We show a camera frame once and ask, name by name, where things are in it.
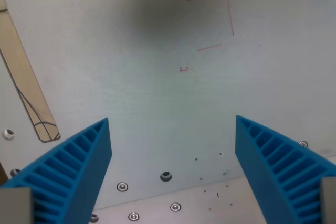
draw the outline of wooden strip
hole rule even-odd
[[[7,174],[0,163],[0,186],[8,180]]]
[[[5,0],[0,0],[0,11],[6,8]],[[39,139],[42,142],[60,139],[54,118],[8,11],[0,12],[0,50]]]

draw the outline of white metal surface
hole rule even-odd
[[[6,2],[62,140],[109,117],[97,209],[242,175],[236,114],[336,155],[335,0],[230,0],[235,36],[227,0]],[[60,141],[37,141],[2,62],[0,85],[9,173]]]
[[[328,160],[335,164],[336,156]],[[181,211],[170,210],[173,202],[181,204]],[[136,224],[266,224],[245,177],[108,207],[95,214],[98,224],[130,224],[131,212],[140,216]]]

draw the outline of white panel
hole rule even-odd
[[[328,160],[335,164],[336,156]],[[181,204],[179,212],[170,210],[174,202]],[[94,214],[99,217],[98,224],[130,224],[131,212],[140,216],[136,224],[266,224],[245,177],[108,207]]]
[[[230,0],[235,36],[227,0],[6,1],[62,139],[110,119],[97,209],[242,175],[236,114],[336,155],[336,0]],[[57,143],[36,140],[14,87],[1,99],[8,172]]]

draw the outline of screw head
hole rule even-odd
[[[137,214],[136,212],[132,212],[128,215],[128,219],[130,221],[137,221],[139,219],[139,214]]]
[[[181,204],[180,203],[172,203],[170,205],[170,210],[172,210],[173,212],[178,212],[181,210]]]
[[[127,191],[128,185],[125,182],[120,182],[117,184],[117,190],[118,191]]]
[[[304,148],[308,148],[308,143],[306,141],[300,141],[300,145],[302,145]]]

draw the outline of screw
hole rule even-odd
[[[132,212],[128,215],[128,219],[130,221],[137,221],[139,219],[139,214],[137,214],[136,212]]]
[[[172,203],[170,205],[170,210],[172,210],[173,212],[178,212],[181,210],[181,204],[180,203]]]
[[[117,184],[117,190],[118,191],[127,191],[128,185],[125,182],[120,182]]]

